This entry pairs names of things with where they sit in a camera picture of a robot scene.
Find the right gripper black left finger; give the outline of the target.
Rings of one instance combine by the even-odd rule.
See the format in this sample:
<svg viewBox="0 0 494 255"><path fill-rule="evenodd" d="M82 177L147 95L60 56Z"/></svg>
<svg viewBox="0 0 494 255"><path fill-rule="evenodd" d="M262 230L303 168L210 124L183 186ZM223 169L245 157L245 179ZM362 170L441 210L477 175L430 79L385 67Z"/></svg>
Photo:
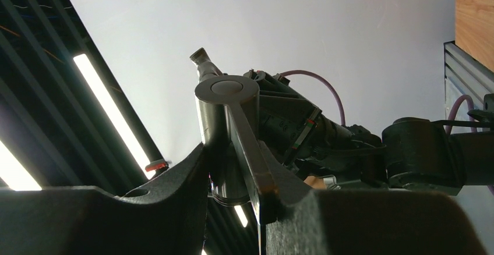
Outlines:
<svg viewBox="0 0 494 255"><path fill-rule="evenodd" d="M1 191L2 254L200 254L208 170L198 145L125 196L94 186Z"/></svg>

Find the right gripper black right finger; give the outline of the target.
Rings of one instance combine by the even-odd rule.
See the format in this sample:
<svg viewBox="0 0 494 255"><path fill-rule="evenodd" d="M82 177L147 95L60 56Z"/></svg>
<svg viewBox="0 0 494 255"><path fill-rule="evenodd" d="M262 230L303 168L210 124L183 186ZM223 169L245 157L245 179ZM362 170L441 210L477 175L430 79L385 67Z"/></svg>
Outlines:
<svg viewBox="0 0 494 255"><path fill-rule="evenodd" d="M472 224L442 193L319 190L259 147L279 188L267 254L485 254Z"/></svg>

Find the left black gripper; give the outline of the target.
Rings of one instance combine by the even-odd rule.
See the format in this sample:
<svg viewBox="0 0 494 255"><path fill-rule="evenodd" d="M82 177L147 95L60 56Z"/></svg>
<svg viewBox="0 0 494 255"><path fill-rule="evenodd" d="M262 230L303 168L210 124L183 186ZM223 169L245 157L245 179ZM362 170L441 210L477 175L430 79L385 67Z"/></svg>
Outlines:
<svg viewBox="0 0 494 255"><path fill-rule="evenodd" d="M290 165L308 144L321 109L289 86L280 74L250 70L243 74L259 86L259 139Z"/></svg>

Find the grey faucet with lever handle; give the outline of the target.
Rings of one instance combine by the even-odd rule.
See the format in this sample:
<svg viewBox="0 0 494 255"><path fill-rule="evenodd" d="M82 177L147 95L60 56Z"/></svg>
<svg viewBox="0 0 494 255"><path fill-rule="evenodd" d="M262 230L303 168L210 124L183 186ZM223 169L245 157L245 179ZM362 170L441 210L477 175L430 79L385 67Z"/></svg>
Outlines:
<svg viewBox="0 0 494 255"><path fill-rule="evenodd" d="M196 65L199 83L213 77L223 76L223 72L211 61L206 50L201 47L189 59Z"/></svg>

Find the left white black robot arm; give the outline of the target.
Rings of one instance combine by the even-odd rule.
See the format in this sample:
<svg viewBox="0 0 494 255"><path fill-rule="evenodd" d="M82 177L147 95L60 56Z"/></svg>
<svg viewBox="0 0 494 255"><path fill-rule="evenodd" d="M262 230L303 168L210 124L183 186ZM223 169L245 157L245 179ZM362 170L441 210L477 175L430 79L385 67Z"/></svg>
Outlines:
<svg viewBox="0 0 494 255"><path fill-rule="evenodd" d="M301 179L332 189L440 191L493 185L493 95L469 120L401 118L372 134L326 118L289 85L286 73L245 73L260 88L259 136L278 162Z"/></svg>

